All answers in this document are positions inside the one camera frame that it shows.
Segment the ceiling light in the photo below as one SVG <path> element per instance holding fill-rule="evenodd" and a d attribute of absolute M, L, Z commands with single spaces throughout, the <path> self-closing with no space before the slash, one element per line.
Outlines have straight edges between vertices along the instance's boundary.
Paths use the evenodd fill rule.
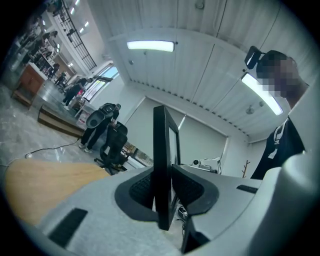
<path fill-rule="evenodd" d="M 263 99 L 276 116 L 283 113 L 282 108 L 279 106 L 275 98 L 272 97 L 272 95 L 270 95 L 270 93 L 263 88 L 262 84 L 259 83 L 252 75 L 246 72 L 241 80 L 246 86 L 258 94 L 261 99 Z"/>
<path fill-rule="evenodd" d="M 183 125 L 185 119 L 186 119 L 187 114 L 184 115 L 184 117 L 181 120 L 181 123 L 179 124 L 178 130 L 180 130 L 181 126 Z"/>
<path fill-rule="evenodd" d="M 158 50 L 173 52 L 175 49 L 174 42 L 169 41 L 154 41 L 154 40 L 144 40 L 144 41 L 131 41 L 127 42 L 126 45 L 129 49 L 144 49 L 144 50 Z"/>

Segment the office chair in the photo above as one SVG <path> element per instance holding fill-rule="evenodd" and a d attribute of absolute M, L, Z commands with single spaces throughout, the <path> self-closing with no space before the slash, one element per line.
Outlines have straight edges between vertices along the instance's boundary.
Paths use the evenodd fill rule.
<path fill-rule="evenodd" d="M 111 175 L 115 173 L 111 169 L 111 164 L 120 164 L 123 165 L 130 156 L 124 156 L 121 154 L 121 151 L 126 144 L 128 129 L 122 123 L 118 122 L 115 129 L 112 126 L 108 126 L 107 136 L 105 144 L 100 148 L 100 157 L 95 158 L 95 162 L 100 162 L 102 165 L 101 168 L 107 168 Z M 105 153 L 107 147 L 110 147 L 108 154 Z"/>

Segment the coat rack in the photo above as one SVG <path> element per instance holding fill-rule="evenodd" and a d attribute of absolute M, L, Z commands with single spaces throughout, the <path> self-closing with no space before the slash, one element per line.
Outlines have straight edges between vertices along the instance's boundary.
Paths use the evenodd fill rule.
<path fill-rule="evenodd" d="M 243 172 L 243 175 L 242 175 L 242 178 L 245 178 L 246 176 L 246 170 L 247 170 L 247 167 L 248 167 L 248 164 L 250 164 L 250 162 L 247 160 L 245 162 L 245 165 L 243 166 L 244 167 L 244 170 L 242 170 L 241 172 Z"/>

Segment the window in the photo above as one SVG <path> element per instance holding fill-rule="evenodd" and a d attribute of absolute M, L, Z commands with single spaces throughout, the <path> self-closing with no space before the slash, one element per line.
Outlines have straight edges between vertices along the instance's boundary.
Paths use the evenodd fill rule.
<path fill-rule="evenodd" d="M 118 70 L 115 66 L 111 66 L 110 68 L 107 68 L 107 70 L 103 71 L 103 73 L 100 75 L 105 78 L 114 78 L 118 74 Z"/>
<path fill-rule="evenodd" d="M 109 82 L 102 81 L 103 78 L 115 79 L 117 76 L 119 76 L 117 68 L 113 65 L 108 66 L 98 75 L 98 78 L 93 83 L 88 84 L 85 87 L 87 91 L 84 93 L 83 97 L 90 102 L 99 90 L 108 86 Z"/>
<path fill-rule="evenodd" d="M 136 148 L 130 142 L 126 142 L 124 145 L 124 149 L 127 153 L 133 153 L 131 157 L 138 161 L 140 164 L 144 166 L 153 166 L 154 161 L 145 153 L 143 153 L 140 149 Z"/>
<path fill-rule="evenodd" d="M 89 89 L 84 93 L 83 97 L 90 101 L 95 94 L 106 84 L 104 81 L 96 80 Z"/>

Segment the marble floor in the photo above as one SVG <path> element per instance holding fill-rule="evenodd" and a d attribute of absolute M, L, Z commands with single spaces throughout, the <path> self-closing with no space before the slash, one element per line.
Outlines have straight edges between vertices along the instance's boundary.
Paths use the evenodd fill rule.
<path fill-rule="evenodd" d="M 12 160 L 24 158 L 29 152 L 56 148 L 74 143 L 77 138 L 38 123 L 39 109 L 27 107 L 11 98 L 11 90 L 0 84 L 0 165 L 2 169 Z M 94 163 L 97 151 L 87 154 L 74 145 L 55 150 L 42 150 L 31 158 L 51 162 Z"/>
<path fill-rule="evenodd" d="M 56 148 L 76 142 L 77 138 L 51 129 L 38 123 L 39 109 L 48 105 L 70 120 L 76 120 L 75 111 L 66 111 L 61 105 L 63 94 L 51 81 L 47 81 L 36 96 L 30 109 L 11 98 L 12 90 L 18 81 L 19 71 L 7 71 L 0 78 L 0 184 L 2 184 L 6 166 L 15 159 L 24 158 L 27 153 L 43 148 Z M 87 154 L 76 144 L 53 150 L 41 150 L 29 157 L 61 163 L 94 163 L 99 157 L 99 148 L 104 144 L 106 134 L 102 135 L 93 147 L 93 154 Z M 169 231 L 163 234 L 177 248 L 183 241 L 182 221 L 177 220 L 177 212 Z"/>

